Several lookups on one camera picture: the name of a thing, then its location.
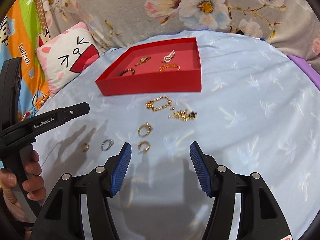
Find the open red box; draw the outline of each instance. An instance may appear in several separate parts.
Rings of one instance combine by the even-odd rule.
[[[159,72],[164,56],[175,50],[170,63],[180,66]],[[143,57],[147,62],[135,66]],[[135,70],[134,75],[127,72]],[[196,38],[156,41],[130,47],[96,80],[104,96],[156,93],[156,92],[201,92],[201,64]]]

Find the purple fabric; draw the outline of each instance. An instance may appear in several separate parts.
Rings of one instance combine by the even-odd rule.
[[[316,85],[320,90],[320,75],[315,71],[304,59],[288,55],[288,58],[291,59],[301,70],[311,79],[311,81]]]

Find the hand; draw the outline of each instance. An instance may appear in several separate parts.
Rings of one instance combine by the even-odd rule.
[[[30,200],[39,201],[45,199],[46,191],[44,188],[44,180],[39,176],[42,169],[38,163],[39,155],[33,150],[31,152],[31,161],[26,162],[24,169],[27,173],[33,174],[33,176],[22,183],[22,187],[28,193]],[[2,168],[0,170],[0,184],[3,189],[3,193],[6,198],[15,206],[21,208],[18,200],[13,194],[11,188],[17,185],[17,177],[8,169]]]

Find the blue gripper pad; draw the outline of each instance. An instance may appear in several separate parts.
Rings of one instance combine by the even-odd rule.
[[[118,162],[115,171],[112,174],[110,194],[115,196],[119,192],[127,172],[129,162],[131,160],[131,146],[130,144],[124,149],[123,154]]]
[[[212,194],[210,174],[204,165],[201,154],[194,143],[190,145],[190,157],[196,170],[202,191],[207,193],[207,196],[210,196]]]

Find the pink and white pillow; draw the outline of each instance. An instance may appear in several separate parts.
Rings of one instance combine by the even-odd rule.
[[[80,22],[36,50],[53,97],[99,58],[93,38]]]

